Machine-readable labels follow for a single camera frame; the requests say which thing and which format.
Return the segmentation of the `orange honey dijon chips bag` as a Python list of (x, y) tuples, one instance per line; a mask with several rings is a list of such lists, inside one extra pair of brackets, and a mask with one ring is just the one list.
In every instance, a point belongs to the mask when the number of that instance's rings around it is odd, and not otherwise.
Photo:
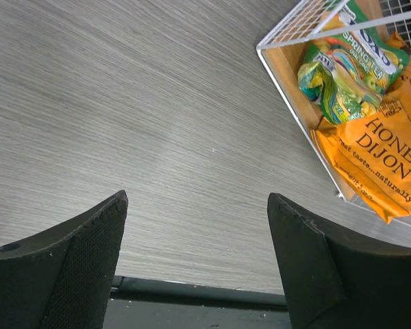
[(411, 216), (411, 58), (369, 117), (311, 132), (328, 163), (386, 223)]

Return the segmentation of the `white wire shelf rack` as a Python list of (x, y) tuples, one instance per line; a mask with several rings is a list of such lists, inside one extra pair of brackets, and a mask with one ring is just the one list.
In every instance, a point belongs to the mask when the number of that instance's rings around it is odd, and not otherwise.
[(358, 226), (411, 230), (411, 1), (300, 1), (256, 51)]

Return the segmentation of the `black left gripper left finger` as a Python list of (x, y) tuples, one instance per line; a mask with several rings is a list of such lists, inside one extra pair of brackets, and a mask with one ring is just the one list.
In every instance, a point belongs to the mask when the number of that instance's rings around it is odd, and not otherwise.
[(128, 199), (0, 247), (0, 328), (102, 328)]

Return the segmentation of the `green yellow snack bag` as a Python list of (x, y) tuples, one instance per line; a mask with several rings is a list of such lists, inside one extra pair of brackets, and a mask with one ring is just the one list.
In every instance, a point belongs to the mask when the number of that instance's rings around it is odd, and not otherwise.
[(374, 27), (324, 36), (308, 43), (297, 79), (333, 125), (376, 113), (410, 56), (384, 42)]

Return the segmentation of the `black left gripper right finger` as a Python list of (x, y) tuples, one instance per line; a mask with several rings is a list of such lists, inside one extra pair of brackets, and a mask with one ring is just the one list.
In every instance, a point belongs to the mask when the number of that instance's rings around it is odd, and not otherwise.
[(411, 328), (411, 248), (272, 193), (269, 227), (293, 328)]

